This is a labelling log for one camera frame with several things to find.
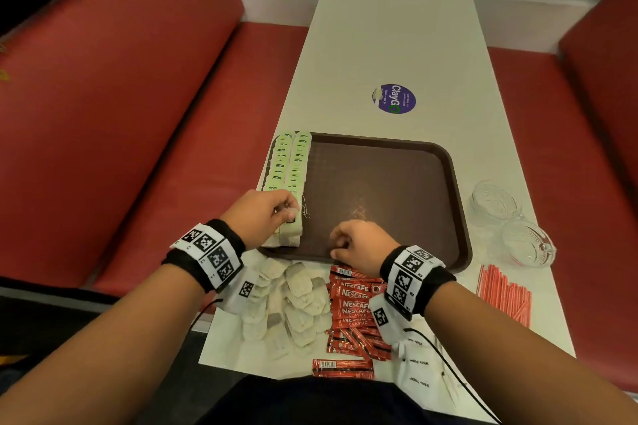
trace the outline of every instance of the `purple round sticker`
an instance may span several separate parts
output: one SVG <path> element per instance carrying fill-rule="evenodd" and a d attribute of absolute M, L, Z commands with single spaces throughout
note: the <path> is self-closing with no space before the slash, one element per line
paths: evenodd
<path fill-rule="evenodd" d="M 400 115 L 411 111 L 417 105 L 414 93 L 398 84 L 384 84 L 374 90 L 372 101 L 379 109 Z"/>

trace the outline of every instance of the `tray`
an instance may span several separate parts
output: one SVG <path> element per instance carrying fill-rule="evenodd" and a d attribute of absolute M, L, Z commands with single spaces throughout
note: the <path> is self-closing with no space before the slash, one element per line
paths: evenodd
<path fill-rule="evenodd" d="M 334 262 L 329 235 L 339 222 L 377 222 L 460 272 L 472 249 L 450 155 L 433 143 L 312 133 L 299 247 L 259 247 L 269 257 Z M 274 142 L 268 159 L 272 155 Z"/>

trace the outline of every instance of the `black wristband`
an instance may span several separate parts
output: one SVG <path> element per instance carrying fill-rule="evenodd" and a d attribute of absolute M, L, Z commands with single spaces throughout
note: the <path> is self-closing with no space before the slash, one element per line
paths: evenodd
<path fill-rule="evenodd" d="M 243 267 L 243 240 L 219 219 L 198 224 L 171 245 L 162 264 L 184 269 L 205 292 L 221 291 Z"/>
<path fill-rule="evenodd" d="M 381 265 L 380 275 L 388 283 L 385 299 L 408 321 L 412 315 L 425 312 L 439 287 L 456 281 L 432 254 L 405 245 L 390 252 Z"/>

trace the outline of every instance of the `glass cup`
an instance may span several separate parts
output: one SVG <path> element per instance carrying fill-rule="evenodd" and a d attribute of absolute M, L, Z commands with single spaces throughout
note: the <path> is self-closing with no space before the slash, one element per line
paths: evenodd
<path fill-rule="evenodd" d="M 477 227 L 502 225 L 510 220 L 524 218 L 521 206 L 514 197 L 491 180 L 476 184 L 470 197 L 470 208 L 470 221 Z"/>
<path fill-rule="evenodd" d="M 554 262 L 556 247 L 538 225 L 515 219 L 503 224 L 492 243 L 490 253 L 504 264 L 541 269 Z"/>

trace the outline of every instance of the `forearm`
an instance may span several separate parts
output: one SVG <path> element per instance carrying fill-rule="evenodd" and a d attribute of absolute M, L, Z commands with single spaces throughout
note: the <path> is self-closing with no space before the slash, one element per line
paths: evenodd
<path fill-rule="evenodd" d="M 626 394 L 455 282 L 436 291 L 424 316 L 505 423 L 638 422 L 638 405 Z"/>
<path fill-rule="evenodd" d="M 0 424 L 121 424 L 160 384 L 202 303 L 186 271 L 159 268 L 0 397 Z"/>

